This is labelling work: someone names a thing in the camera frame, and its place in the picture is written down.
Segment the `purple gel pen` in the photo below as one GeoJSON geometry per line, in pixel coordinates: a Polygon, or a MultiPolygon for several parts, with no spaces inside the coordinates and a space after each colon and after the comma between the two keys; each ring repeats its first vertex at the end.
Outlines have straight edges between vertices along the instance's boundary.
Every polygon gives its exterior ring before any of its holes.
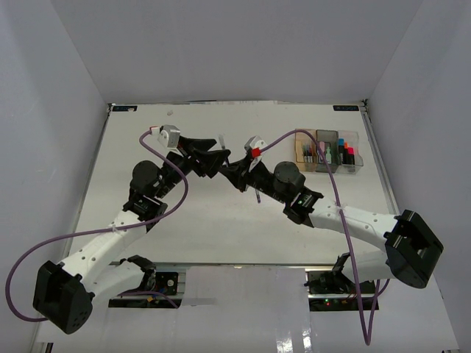
{"type": "Polygon", "coordinates": [[[255,196],[256,196],[257,203],[260,204],[261,203],[261,194],[260,194],[259,190],[257,190],[257,189],[255,189],[255,196]]]}

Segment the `green translucent correction tape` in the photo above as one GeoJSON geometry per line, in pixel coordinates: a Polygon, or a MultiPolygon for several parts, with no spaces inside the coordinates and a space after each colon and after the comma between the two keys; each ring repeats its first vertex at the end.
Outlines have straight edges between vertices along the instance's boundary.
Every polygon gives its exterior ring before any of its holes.
{"type": "Polygon", "coordinates": [[[331,148],[330,146],[327,146],[325,148],[325,161],[328,163],[328,164],[331,164],[332,163],[332,154],[331,154],[331,148]]]}

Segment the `orange cap black highlighter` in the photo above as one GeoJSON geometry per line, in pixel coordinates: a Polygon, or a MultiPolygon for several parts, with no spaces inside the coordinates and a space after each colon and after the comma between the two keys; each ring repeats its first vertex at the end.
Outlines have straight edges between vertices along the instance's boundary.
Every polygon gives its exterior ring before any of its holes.
{"type": "Polygon", "coordinates": [[[347,142],[345,142],[345,152],[346,152],[346,157],[347,157],[347,163],[345,165],[350,165],[348,151],[347,151],[349,147],[350,146],[347,144],[347,142]]]}

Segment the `blue cap black highlighter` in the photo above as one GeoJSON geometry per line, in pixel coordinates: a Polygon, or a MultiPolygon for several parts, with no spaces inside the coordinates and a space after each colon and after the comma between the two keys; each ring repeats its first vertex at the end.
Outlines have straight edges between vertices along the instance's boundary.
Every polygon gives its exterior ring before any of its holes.
{"type": "Polygon", "coordinates": [[[344,138],[338,139],[339,162],[344,165],[347,163],[344,138]]]}

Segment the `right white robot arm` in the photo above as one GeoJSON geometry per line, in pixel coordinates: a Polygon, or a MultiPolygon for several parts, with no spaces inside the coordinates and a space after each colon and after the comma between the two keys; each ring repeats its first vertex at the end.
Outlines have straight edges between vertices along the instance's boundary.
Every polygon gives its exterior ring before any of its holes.
{"type": "Polygon", "coordinates": [[[357,257],[342,255],[333,269],[333,287],[349,293],[359,282],[395,278],[423,289],[442,255],[444,246],[422,216],[411,210],[400,215],[339,207],[305,186],[305,176],[293,162],[280,162],[273,171],[248,159],[220,168],[240,191],[248,187],[283,203],[284,214],[295,224],[348,233],[375,251],[357,257]]]}

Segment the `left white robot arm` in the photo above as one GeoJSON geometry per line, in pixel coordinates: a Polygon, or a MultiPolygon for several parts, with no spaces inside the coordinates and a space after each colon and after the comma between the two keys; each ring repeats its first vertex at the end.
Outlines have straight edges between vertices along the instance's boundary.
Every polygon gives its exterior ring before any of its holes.
{"type": "Polygon", "coordinates": [[[163,198],[194,172],[214,177],[227,162],[230,150],[215,150],[214,139],[179,137],[175,150],[132,170],[128,200],[106,229],[59,263],[45,262],[38,270],[32,306],[65,334],[76,332],[89,318],[93,303],[104,290],[97,279],[128,246],[146,235],[172,211],[163,198]]]}

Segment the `clear pen cap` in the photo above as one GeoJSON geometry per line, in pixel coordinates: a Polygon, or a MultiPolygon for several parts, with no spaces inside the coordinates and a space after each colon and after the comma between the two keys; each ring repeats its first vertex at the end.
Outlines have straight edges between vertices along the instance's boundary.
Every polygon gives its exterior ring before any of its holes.
{"type": "Polygon", "coordinates": [[[221,148],[222,148],[223,150],[226,149],[225,141],[224,141],[224,136],[223,136],[223,135],[218,135],[218,139],[219,139],[219,143],[220,143],[221,148]]]}

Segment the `brown translucent container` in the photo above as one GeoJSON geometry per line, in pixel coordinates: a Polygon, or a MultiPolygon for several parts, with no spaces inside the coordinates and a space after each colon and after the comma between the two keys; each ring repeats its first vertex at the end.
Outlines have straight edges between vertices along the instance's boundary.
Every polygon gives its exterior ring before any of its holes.
{"type": "Polygon", "coordinates": [[[309,163],[309,162],[305,163],[303,159],[303,154],[302,154],[302,144],[304,144],[305,146],[307,144],[315,145],[313,140],[310,137],[308,137],[305,133],[297,132],[295,134],[295,140],[294,140],[295,164],[297,165],[298,169],[301,170],[301,172],[308,172],[308,173],[315,172],[316,167],[317,167],[317,162],[318,162],[317,154],[316,154],[316,163],[309,163]]]}

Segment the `grey translucent container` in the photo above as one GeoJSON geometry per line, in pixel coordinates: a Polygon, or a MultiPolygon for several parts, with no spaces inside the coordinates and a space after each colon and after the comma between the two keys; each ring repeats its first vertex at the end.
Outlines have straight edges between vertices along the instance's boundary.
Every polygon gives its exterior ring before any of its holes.
{"type": "Polygon", "coordinates": [[[328,164],[332,173],[335,173],[339,167],[338,153],[338,132],[333,130],[318,129],[316,131],[316,141],[319,144],[322,153],[325,155],[325,148],[330,146],[332,154],[332,163],[328,164]]]}

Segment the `left blue table label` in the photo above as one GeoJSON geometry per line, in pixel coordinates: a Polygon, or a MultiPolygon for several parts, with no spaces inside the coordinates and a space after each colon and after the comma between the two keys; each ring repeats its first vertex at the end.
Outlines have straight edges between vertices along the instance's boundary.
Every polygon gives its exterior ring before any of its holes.
{"type": "Polygon", "coordinates": [[[112,112],[135,112],[138,109],[137,105],[113,105],[112,112]]]}

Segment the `blue table label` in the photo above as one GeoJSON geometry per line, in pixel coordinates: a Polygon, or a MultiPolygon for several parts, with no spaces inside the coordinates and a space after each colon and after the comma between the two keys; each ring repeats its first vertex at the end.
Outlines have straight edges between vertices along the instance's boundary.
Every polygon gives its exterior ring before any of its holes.
{"type": "Polygon", "coordinates": [[[112,112],[135,112],[138,109],[137,105],[113,105],[112,112]]]}
{"type": "Polygon", "coordinates": [[[359,111],[358,105],[333,105],[334,111],[355,112],[359,111]]]}

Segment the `pink cap black highlighter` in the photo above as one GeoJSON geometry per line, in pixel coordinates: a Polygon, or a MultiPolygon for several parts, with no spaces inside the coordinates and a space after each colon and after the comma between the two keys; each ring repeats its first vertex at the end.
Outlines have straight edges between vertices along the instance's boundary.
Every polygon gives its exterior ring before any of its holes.
{"type": "Polygon", "coordinates": [[[357,165],[356,150],[353,147],[349,147],[347,151],[350,165],[357,165]]]}

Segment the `right blue table label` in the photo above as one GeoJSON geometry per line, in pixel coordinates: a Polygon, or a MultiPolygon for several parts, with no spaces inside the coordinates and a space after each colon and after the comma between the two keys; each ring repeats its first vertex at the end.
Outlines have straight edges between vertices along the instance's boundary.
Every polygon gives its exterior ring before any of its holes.
{"type": "Polygon", "coordinates": [[[355,112],[359,111],[358,105],[333,105],[334,111],[355,112]]]}

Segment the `clear translucent container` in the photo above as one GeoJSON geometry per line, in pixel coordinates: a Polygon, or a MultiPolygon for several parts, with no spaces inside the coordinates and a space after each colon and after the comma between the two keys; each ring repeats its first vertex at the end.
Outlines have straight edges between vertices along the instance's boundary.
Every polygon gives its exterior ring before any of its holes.
{"type": "Polygon", "coordinates": [[[338,139],[339,138],[344,138],[344,142],[347,142],[350,147],[353,147],[356,150],[356,157],[358,162],[357,165],[342,165],[339,163],[337,172],[340,174],[357,174],[357,172],[364,166],[364,161],[360,155],[359,150],[359,135],[357,132],[339,130],[338,139]]]}

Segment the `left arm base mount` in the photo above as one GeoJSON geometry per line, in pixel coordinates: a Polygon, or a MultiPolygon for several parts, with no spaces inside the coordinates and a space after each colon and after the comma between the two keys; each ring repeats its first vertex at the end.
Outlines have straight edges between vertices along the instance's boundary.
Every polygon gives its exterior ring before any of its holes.
{"type": "Polygon", "coordinates": [[[177,272],[157,272],[155,283],[147,285],[146,290],[152,294],[137,296],[120,296],[108,302],[109,308],[127,309],[178,309],[182,302],[179,293],[179,274],[177,272]]]}

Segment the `aluminium table frame rail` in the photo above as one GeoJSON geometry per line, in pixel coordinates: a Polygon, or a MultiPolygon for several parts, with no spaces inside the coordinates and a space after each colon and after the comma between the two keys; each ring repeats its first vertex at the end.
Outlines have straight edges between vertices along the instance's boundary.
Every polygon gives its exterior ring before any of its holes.
{"type": "Polygon", "coordinates": [[[411,252],[411,234],[414,229],[408,225],[408,218],[402,218],[386,172],[386,166],[379,151],[379,145],[372,129],[367,106],[359,104],[364,129],[359,133],[355,148],[364,191],[367,226],[373,231],[373,246],[370,252],[357,256],[360,272],[390,272],[390,265],[404,265],[405,253],[411,252]]]}

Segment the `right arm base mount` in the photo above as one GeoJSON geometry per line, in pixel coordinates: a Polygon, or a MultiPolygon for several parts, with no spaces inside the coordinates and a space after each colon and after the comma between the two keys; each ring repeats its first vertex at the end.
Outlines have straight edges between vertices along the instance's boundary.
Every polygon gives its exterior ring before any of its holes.
{"type": "Polygon", "coordinates": [[[341,255],[333,267],[325,271],[306,271],[304,286],[308,291],[309,309],[312,313],[359,311],[355,284],[341,272],[349,257],[349,254],[341,255]]]}

